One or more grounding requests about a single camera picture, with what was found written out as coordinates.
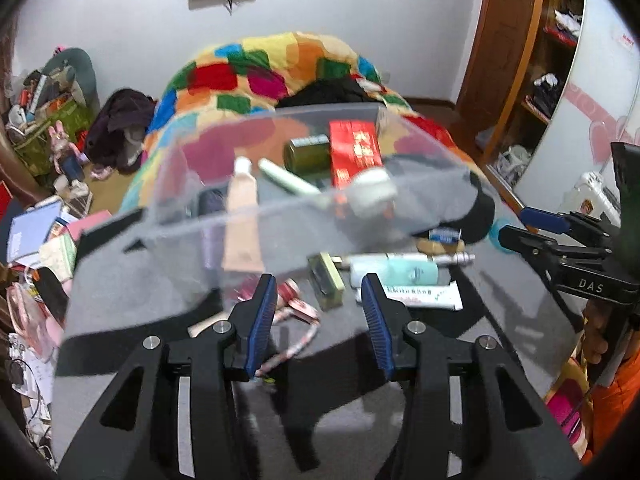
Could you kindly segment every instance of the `notebook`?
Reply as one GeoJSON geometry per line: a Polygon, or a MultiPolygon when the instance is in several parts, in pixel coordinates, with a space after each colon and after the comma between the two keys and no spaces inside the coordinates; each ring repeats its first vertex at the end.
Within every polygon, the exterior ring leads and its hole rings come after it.
{"type": "Polygon", "coordinates": [[[6,260],[10,265],[34,267],[39,263],[38,250],[49,237],[62,206],[62,201],[56,201],[27,211],[12,220],[6,248],[6,260]]]}

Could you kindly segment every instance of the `metal screw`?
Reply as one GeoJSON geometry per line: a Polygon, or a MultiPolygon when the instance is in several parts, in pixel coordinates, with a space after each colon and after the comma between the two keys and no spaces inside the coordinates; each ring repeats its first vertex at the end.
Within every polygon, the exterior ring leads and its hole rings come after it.
{"type": "Polygon", "coordinates": [[[231,330],[231,323],[226,319],[217,321],[213,324],[213,331],[218,332],[219,334],[226,334],[229,330],[231,330]]]}
{"type": "Polygon", "coordinates": [[[160,338],[157,335],[150,335],[145,337],[145,340],[142,342],[142,346],[147,350],[153,350],[160,344],[160,338]]]}
{"type": "Polygon", "coordinates": [[[423,322],[413,320],[406,324],[406,329],[412,334],[421,334],[427,327],[423,322]]]}
{"type": "Polygon", "coordinates": [[[478,338],[478,344],[485,350],[493,350],[498,346],[498,342],[490,335],[481,335],[478,338]]]}

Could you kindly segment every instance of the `white wall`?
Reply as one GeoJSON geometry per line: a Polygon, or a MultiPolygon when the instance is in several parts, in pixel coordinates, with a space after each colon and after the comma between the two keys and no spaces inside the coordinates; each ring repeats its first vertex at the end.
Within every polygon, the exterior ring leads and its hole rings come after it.
{"type": "Polygon", "coordinates": [[[404,95],[449,99],[463,61],[466,66],[470,30],[475,34],[475,0],[255,0],[232,16],[222,2],[27,0],[16,56],[20,67],[32,69],[58,44],[84,48],[104,102],[123,86],[159,96],[171,76],[210,45],[304,30],[343,39],[389,72],[390,86],[404,95]]]}
{"type": "Polygon", "coordinates": [[[474,40],[476,38],[476,30],[478,29],[478,21],[480,20],[480,7],[482,7],[482,0],[471,1],[471,10],[469,12],[469,26],[466,32],[466,40],[462,48],[462,55],[460,56],[458,74],[456,75],[456,79],[453,82],[453,86],[451,88],[450,101],[452,103],[458,101],[462,83],[465,79],[466,67],[469,64],[471,50],[473,49],[474,40]]]}

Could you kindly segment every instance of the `green bag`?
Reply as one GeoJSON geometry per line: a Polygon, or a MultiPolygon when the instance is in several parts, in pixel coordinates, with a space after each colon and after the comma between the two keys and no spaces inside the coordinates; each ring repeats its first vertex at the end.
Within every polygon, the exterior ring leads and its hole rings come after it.
{"type": "Polygon", "coordinates": [[[66,102],[44,121],[37,130],[30,133],[21,144],[14,146],[14,151],[33,176],[48,174],[53,163],[50,159],[51,148],[49,127],[61,121],[71,142],[77,142],[76,132],[88,130],[94,121],[89,108],[71,100],[66,102]]]}

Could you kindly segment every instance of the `colorful quilt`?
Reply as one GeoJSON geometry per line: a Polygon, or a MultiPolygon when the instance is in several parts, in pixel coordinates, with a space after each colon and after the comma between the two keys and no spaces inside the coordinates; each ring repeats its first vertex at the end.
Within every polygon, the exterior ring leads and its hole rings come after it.
{"type": "Polygon", "coordinates": [[[279,99],[319,78],[346,75],[367,80],[370,96],[471,162],[457,149],[446,129],[421,117],[402,96],[383,86],[374,65],[343,41],[333,36],[287,32],[209,48],[171,79],[145,137],[144,164],[121,210],[148,203],[162,158],[174,139],[193,139],[212,124],[273,110],[279,99]]]}

